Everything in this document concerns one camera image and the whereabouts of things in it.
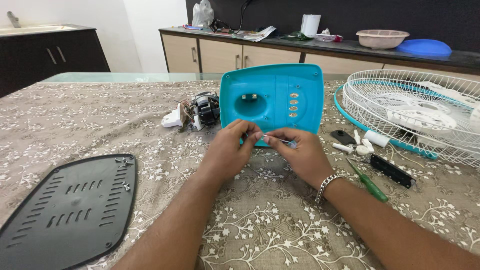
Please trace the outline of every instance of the sink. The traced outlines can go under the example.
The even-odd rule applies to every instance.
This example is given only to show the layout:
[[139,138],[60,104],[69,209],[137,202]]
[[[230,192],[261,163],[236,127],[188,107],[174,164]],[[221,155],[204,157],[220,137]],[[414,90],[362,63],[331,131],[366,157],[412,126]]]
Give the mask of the sink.
[[15,34],[27,34],[38,32],[54,32],[75,29],[74,27],[65,25],[49,25],[49,26],[35,26],[35,27],[22,27],[22,28],[4,28],[0,29],[0,36],[15,35]]

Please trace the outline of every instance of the white wall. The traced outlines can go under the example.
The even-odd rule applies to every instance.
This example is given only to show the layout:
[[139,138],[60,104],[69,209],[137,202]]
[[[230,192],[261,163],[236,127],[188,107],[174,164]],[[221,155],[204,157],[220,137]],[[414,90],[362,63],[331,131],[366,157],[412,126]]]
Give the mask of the white wall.
[[143,72],[166,73],[167,65],[158,29],[188,22],[185,0],[123,1]]
[[2,28],[12,27],[7,11],[22,26],[70,23],[95,27],[112,72],[142,72],[123,0],[0,0]]

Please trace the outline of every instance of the screwdriver handle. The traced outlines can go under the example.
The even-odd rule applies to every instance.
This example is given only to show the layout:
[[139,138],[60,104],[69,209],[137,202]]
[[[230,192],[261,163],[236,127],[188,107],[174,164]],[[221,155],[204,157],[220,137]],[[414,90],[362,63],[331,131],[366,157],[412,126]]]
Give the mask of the screwdriver handle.
[[381,202],[388,201],[387,196],[366,176],[365,174],[360,175],[360,181],[365,184],[368,192],[370,192],[377,200]]

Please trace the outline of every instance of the faucet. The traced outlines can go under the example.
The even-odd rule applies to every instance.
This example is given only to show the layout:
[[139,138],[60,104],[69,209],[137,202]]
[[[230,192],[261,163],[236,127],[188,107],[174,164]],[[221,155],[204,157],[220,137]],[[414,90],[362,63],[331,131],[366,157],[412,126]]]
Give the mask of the faucet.
[[13,15],[13,13],[11,11],[7,12],[7,17],[12,22],[13,27],[15,27],[15,28],[20,28],[21,27],[20,24],[18,23],[18,18],[15,17],[15,15]]

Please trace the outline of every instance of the white wire grille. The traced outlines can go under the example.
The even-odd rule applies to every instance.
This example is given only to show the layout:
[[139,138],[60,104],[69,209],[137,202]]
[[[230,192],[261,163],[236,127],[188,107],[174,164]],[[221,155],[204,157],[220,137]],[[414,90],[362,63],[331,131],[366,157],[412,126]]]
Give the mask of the white wire grille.
[[[378,133],[444,160],[480,167],[480,134],[470,126],[472,111],[480,106],[479,90],[479,82],[449,76],[368,70],[348,78],[342,101],[350,116]],[[406,102],[439,110],[455,125],[396,110]],[[396,121],[389,120],[392,115]]]

